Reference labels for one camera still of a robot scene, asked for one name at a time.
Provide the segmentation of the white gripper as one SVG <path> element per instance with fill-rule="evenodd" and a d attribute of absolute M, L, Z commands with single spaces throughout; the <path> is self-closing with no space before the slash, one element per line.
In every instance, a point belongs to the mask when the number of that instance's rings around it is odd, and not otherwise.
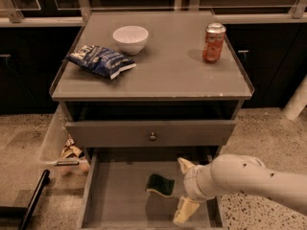
<path fill-rule="evenodd" d="M 183 224 L 199 209 L 199 202 L 214 197 L 213 180 L 209 166 L 193 164 L 191 161 L 180 157 L 178 160 L 180 170 L 184 175 L 183 185 L 186 194 L 179 199 L 177 210 L 174 215 L 174 224 Z"/>

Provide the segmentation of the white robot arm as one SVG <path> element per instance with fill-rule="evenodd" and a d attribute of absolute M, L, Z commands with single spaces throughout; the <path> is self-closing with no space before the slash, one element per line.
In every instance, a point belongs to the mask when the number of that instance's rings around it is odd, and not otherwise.
<path fill-rule="evenodd" d="M 307 215 L 307 175 L 268 169 L 257 157 L 222 154 L 207 165 L 179 158 L 185 195 L 173 219 L 183 224 L 201 202 L 232 193 L 261 196 Z"/>

